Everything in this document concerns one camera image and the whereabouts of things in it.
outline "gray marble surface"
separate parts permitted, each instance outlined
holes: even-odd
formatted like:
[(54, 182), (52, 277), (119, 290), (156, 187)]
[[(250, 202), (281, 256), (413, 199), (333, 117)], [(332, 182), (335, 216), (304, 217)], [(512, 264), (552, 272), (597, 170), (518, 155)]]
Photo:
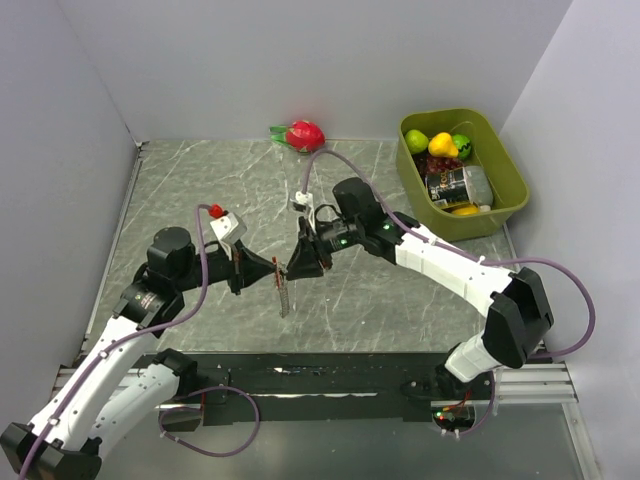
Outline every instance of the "gray marble surface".
[[(395, 168), (395, 142), (337, 141), (373, 178), (391, 206), (411, 214)], [(288, 262), (297, 239), (297, 214), (287, 199), (299, 189), (308, 157), (269, 141), (154, 141), (140, 173), (97, 309), (88, 345), (98, 339), (153, 235), (178, 225), (195, 232), (197, 203), (219, 203), (241, 215), (243, 238), (254, 252)], [(316, 204), (333, 203), (332, 187), (351, 172), (339, 160), (316, 162), (310, 191)], [(206, 238), (213, 236), (205, 223)], [(488, 258), (510, 256), (500, 230), (458, 245)], [(197, 292), (186, 294), (187, 307)], [(271, 278), (236, 297), (225, 284), (209, 289), (196, 317), (167, 331), (159, 348), (182, 351), (446, 351), (478, 332), (482, 318), (466, 302), (415, 272), (369, 256), (361, 247), (334, 255), (323, 278), (289, 283), (292, 312), (279, 316)]]

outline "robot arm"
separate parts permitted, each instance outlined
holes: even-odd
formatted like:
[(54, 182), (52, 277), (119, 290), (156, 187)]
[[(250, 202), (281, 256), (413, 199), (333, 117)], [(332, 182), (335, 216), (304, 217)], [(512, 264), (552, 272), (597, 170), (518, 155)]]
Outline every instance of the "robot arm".
[[(415, 270), (464, 298), (486, 318), (485, 329), (456, 346), (443, 373), (449, 390), (460, 391), (479, 374), (497, 366), (521, 367), (553, 325), (553, 317), (540, 277), (523, 268), (518, 273), (486, 267), (455, 252), (424, 243), (398, 227), (383, 211), (370, 187), (349, 178), (333, 189), (338, 218), (323, 222), (315, 217), (310, 194), (298, 194), (298, 244), (287, 267), (287, 278), (318, 277), (332, 266), (331, 255), (359, 244), (394, 265)], [(396, 215), (412, 230), (437, 237), (424, 225), (402, 213)]]
[[(239, 217), (218, 213), (211, 226), (219, 248), (206, 254), (208, 282), (226, 280), (231, 291), (240, 294), (277, 266), (242, 244), (246, 227)], [(155, 357), (139, 382), (110, 400), (140, 356), (155, 350), (162, 331), (133, 338), (108, 355), (104, 348), (143, 328), (171, 322), (184, 308), (183, 292), (201, 283), (201, 265), (187, 230), (170, 227), (158, 232), (147, 250), (147, 262), (123, 291), (102, 336), (69, 382), (28, 425), (12, 423), (2, 434), (0, 443), (16, 472), (35, 439), (51, 425), (28, 478), (95, 478), (102, 460), (149, 411), (195, 390), (197, 363), (169, 349)], [(84, 379), (94, 361), (99, 363)], [(74, 388), (78, 390), (71, 403), (54, 418), (58, 403)]]

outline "green bin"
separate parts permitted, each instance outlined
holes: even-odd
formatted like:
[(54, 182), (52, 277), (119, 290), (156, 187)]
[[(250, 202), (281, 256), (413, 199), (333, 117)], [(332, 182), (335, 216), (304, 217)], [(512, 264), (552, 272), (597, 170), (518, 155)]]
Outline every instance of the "green bin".
[[(469, 137), (472, 150), (464, 163), (484, 168), (493, 190), (491, 211), (460, 216), (433, 204), (404, 141), (404, 134), (412, 129), (420, 130), (429, 138), (440, 132)], [(400, 123), (398, 134), (396, 166), (413, 213), (438, 237), (452, 242), (491, 235), (529, 200), (527, 184), (484, 115), (467, 108), (414, 113)]]

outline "yellow pear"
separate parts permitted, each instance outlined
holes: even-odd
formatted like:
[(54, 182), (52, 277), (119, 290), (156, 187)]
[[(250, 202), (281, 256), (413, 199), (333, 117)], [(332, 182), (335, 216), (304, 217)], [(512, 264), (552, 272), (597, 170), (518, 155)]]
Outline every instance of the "yellow pear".
[(456, 158), (458, 149), (453, 144), (451, 135), (446, 132), (439, 133), (429, 142), (429, 153), (434, 157)]

